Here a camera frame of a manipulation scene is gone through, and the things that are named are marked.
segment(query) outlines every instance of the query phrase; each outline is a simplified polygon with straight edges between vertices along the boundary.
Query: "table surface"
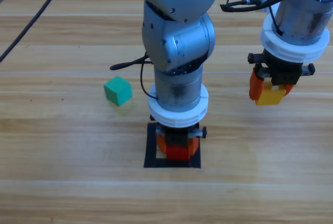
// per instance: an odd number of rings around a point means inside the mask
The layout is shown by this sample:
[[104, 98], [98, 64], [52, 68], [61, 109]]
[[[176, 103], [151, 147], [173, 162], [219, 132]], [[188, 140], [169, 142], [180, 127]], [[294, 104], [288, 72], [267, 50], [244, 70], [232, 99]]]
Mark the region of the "table surface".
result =
[[[0, 51], [45, 0], [0, 4]], [[145, 169], [143, 0], [54, 0], [0, 65], [0, 223], [333, 223], [333, 47], [279, 106], [249, 99], [265, 14], [209, 10], [202, 169]], [[119, 75], [118, 108], [103, 84]], [[153, 83], [147, 65], [144, 82]]]

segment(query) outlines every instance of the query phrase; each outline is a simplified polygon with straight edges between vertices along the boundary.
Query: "red block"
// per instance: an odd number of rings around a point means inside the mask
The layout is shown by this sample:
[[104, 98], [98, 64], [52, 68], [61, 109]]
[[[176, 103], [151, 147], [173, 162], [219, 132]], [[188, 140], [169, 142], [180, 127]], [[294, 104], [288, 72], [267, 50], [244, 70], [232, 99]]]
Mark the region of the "red block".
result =
[[166, 159], [170, 160], [182, 160], [188, 161], [189, 160], [189, 151], [188, 147], [184, 146], [167, 146], [166, 147]]

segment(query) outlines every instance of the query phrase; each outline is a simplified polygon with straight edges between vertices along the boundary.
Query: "cube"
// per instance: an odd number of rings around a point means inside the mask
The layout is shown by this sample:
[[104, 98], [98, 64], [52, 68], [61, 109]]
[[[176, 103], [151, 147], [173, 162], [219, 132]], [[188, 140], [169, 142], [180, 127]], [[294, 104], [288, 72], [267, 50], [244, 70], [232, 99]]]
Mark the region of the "cube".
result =
[[271, 82], [265, 82], [264, 91], [255, 102], [258, 106], [274, 106], [280, 104], [285, 94], [286, 89], [283, 85], [273, 86]]
[[122, 77], [116, 76], [104, 85], [108, 100], [121, 106], [132, 97], [131, 84]]

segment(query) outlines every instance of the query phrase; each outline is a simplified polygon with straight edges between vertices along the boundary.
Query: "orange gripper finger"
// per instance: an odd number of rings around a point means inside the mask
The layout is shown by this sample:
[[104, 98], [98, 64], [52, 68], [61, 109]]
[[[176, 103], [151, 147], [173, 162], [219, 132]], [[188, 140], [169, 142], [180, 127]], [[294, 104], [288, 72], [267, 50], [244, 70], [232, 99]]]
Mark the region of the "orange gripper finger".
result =
[[295, 85], [285, 85], [285, 89], [286, 89], [286, 95], [288, 95], [292, 89], [294, 89]]
[[264, 91], [264, 87], [265, 87], [264, 81], [257, 78], [253, 68], [250, 79], [250, 92], [249, 92], [250, 98], [252, 100], [259, 100], [261, 94]]
[[160, 151], [163, 154], [166, 154], [167, 145], [165, 144], [165, 138], [161, 135], [156, 135], [156, 142], [157, 142], [158, 147], [160, 148]]
[[188, 139], [188, 151], [190, 156], [193, 156], [199, 148], [199, 140], [199, 138]]

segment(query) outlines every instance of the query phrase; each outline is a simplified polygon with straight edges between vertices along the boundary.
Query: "black tape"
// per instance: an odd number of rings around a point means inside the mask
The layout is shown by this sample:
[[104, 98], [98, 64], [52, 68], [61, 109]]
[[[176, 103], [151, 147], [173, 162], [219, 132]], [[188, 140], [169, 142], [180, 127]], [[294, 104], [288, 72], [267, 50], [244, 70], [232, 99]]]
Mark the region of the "black tape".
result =
[[197, 152], [189, 161], [170, 161], [156, 158], [156, 123], [149, 123], [147, 127], [147, 145], [144, 168], [201, 168], [200, 142]]

